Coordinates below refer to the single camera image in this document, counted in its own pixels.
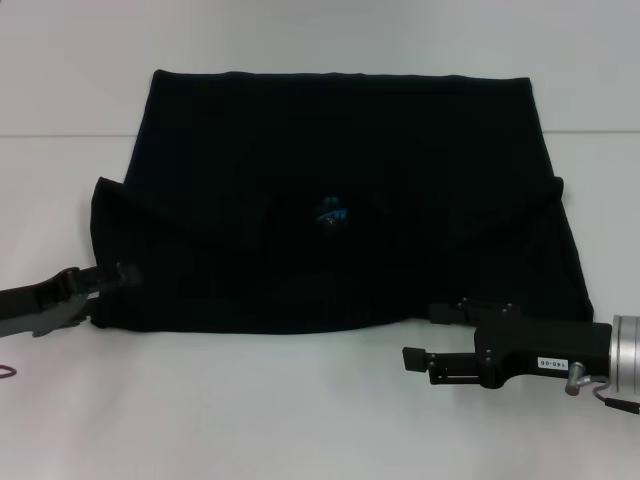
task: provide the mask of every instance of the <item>metal cylinder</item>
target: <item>metal cylinder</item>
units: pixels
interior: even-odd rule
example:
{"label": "metal cylinder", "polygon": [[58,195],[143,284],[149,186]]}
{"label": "metal cylinder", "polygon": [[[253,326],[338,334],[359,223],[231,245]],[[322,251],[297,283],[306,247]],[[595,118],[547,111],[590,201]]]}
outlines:
{"label": "metal cylinder", "polygon": [[640,317],[613,318],[609,351],[611,388],[623,395],[640,395]]}
{"label": "metal cylinder", "polygon": [[564,391],[567,395],[575,397],[580,393],[580,380],[584,375],[584,365],[580,362],[572,363],[569,367],[569,378],[567,379],[567,385],[564,387]]}

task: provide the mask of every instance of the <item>white tabletop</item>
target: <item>white tabletop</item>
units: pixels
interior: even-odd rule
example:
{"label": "white tabletop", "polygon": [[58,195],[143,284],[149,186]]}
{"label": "white tabletop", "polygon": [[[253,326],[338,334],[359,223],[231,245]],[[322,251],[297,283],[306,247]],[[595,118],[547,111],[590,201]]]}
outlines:
{"label": "white tabletop", "polygon": [[[597,318],[640,313],[640,138],[547,136]],[[0,142],[0,288],[92,263],[88,202],[132,141]],[[404,346],[472,351],[410,320],[304,336],[136,334],[86,324],[0,340],[0,477],[21,480],[630,478],[640,421],[557,379],[431,386]]]}
{"label": "white tabletop", "polygon": [[[528,76],[596,319],[638,315],[638,13],[631,0],[2,0],[0,289],[94,264],[93,187],[124,177],[157,68]],[[0,381],[0,478],[634,477],[640,420],[588,391],[404,371],[404,346],[471,351],[472,336],[410,320],[3,338],[18,375]]]}

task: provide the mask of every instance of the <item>wire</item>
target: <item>wire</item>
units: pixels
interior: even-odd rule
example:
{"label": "wire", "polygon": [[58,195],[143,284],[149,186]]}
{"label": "wire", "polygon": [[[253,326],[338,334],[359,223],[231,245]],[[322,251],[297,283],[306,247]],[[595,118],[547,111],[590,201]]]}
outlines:
{"label": "wire", "polygon": [[0,365],[0,370],[6,370],[8,373],[0,374],[0,380],[3,378],[13,377],[18,373],[18,371],[13,367],[8,367],[7,365]]}
{"label": "wire", "polygon": [[609,381],[609,377],[591,377],[591,382],[593,383],[602,383],[603,385],[598,385],[593,387],[593,396],[596,397],[601,402],[606,402],[606,398],[600,395],[602,390],[606,390],[611,386],[611,382]]}

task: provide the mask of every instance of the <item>folded cloth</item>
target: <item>folded cloth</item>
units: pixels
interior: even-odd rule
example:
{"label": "folded cloth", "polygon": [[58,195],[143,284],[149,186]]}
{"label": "folded cloth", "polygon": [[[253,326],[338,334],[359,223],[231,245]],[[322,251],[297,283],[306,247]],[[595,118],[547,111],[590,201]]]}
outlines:
{"label": "folded cloth", "polygon": [[143,285],[94,323],[307,333],[470,297],[592,321],[528,79],[154,75],[98,265]]}

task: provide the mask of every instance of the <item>black clamp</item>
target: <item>black clamp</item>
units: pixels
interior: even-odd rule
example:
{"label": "black clamp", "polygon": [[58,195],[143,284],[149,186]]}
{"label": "black clamp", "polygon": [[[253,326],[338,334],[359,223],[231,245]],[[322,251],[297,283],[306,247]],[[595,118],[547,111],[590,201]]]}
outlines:
{"label": "black clamp", "polygon": [[33,332],[41,337],[53,330],[75,327],[96,307],[89,299],[124,286],[140,283],[137,267],[68,268],[55,277],[28,287],[0,292],[0,337]]}
{"label": "black clamp", "polygon": [[569,365],[575,362],[592,375],[608,375],[611,325],[534,320],[524,317],[515,305],[466,299],[453,307],[434,307],[441,314],[435,318],[436,323],[443,320],[464,323],[455,317],[463,315],[470,317],[467,323],[477,328],[473,353],[403,349],[406,370],[429,372],[433,385],[479,384],[500,388],[508,379],[527,374],[567,379]]}
{"label": "black clamp", "polygon": [[505,319],[521,320],[524,315],[513,303],[488,302],[463,297],[453,303],[433,303],[429,305],[429,320],[441,325],[473,325]]}

